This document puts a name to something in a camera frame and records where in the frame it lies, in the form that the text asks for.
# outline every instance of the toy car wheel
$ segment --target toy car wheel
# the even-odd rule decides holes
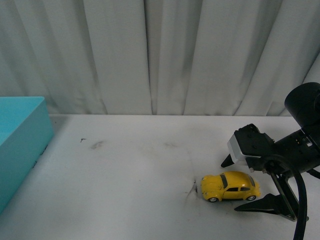
[[[256,196],[255,196],[255,195],[248,196],[246,199],[247,199],[248,201],[253,201],[253,200],[256,199]]]
[[[216,198],[216,197],[211,197],[211,198],[208,199],[208,201],[209,201],[210,203],[215,203],[215,202],[218,201],[218,198]]]

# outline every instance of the teal box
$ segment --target teal box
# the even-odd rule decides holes
[[[0,213],[53,135],[44,97],[0,97]]]

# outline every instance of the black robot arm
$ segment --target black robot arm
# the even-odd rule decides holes
[[[246,164],[250,171],[268,173],[279,195],[264,198],[237,207],[237,211],[263,212],[297,220],[294,239],[303,239],[307,221],[307,193],[300,173],[308,172],[320,179],[314,170],[320,165],[320,84],[309,82],[292,90],[286,97],[285,107],[301,129],[275,142],[265,133],[249,124],[236,130],[228,142],[230,155],[221,166]],[[294,177],[299,202],[288,179]]]

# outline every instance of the dark stain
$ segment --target dark stain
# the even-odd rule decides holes
[[[170,143],[170,142],[165,142],[165,143],[164,143],[164,146],[165,146],[166,148],[171,148],[171,149],[178,147],[176,144]]]
[[[104,143],[104,141],[98,141],[95,144],[93,144],[90,148],[93,150],[98,149],[103,146],[103,143]]]

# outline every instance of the smudge mark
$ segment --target smudge mark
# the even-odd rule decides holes
[[[178,147],[178,145],[171,143],[171,142],[165,142],[164,146],[165,146],[165,148],[171,148],[171,149]]]
[[[188,199],[188,197],[190,196],[190,194],[191,194],[192,192],[198,193],[198,187],[197,187],[196,180],[194,180],[193,185],[192,185],[192,188],[191,188],[191,190],[189,191],[188,195],[185,197],[185,200]]]
[[[95,149],[97,149],[97,148],[102,147],[102,146],[103,146],[103,143],[104,143],[104,141],[98,141],[98,142],[96,142],[95,144],[93,144],[90,148],[93,149],[93,150],[95,150]]]

